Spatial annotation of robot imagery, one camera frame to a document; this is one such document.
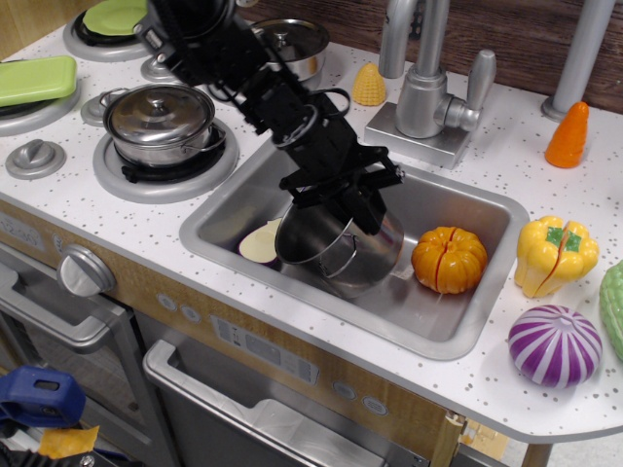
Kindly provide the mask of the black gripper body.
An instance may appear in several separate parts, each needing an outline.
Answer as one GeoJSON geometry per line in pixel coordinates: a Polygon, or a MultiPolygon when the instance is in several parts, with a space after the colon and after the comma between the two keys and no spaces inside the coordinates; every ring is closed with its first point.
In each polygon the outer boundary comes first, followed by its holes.
{"type": "Polygon", "coordinates": [[[399,166],[383,146],[364,146],[327,92],[272,91],[272,140],[296,163],[279,187],[347,182],[361,191],[379,192],[403,181],[399,166]]]}

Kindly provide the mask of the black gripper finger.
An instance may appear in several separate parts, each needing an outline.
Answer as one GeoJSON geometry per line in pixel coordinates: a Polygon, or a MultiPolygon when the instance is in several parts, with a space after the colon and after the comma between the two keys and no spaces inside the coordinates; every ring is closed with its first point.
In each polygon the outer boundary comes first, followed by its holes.
{"type": "Polygon", "coordinates": [[[299,208],[307,208],[320,204],[339,206],[347,188],[347,182],[310,185],[293,188],[290,190],[290,195],[293,197],[293,203],[299,208]]]}
{"type": "Polygon", "coordinates": [[[337,218],[344,224],[352,221],[365,234],[378,234],[385,214],[385,203],[379,192],[368,193],[348,186],[337,196],[337,218]]]}

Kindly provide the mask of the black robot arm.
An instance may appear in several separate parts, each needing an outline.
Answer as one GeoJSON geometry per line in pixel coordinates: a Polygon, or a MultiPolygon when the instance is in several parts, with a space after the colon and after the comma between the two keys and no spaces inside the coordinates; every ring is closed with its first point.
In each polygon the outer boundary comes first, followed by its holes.
{"type": "Polygon", "coordinates": [[[217,88],[257,133],[271,133],[298,168],[279,182],[295,205],[322,204],[367,234],[380,231],[381,190],[401,183],[402,171],[387,148],[359,143],[348,108],[328,90],[308,90],[237,15],[235,2],[150,1],[134,34],[180,81],[217,88]]]}

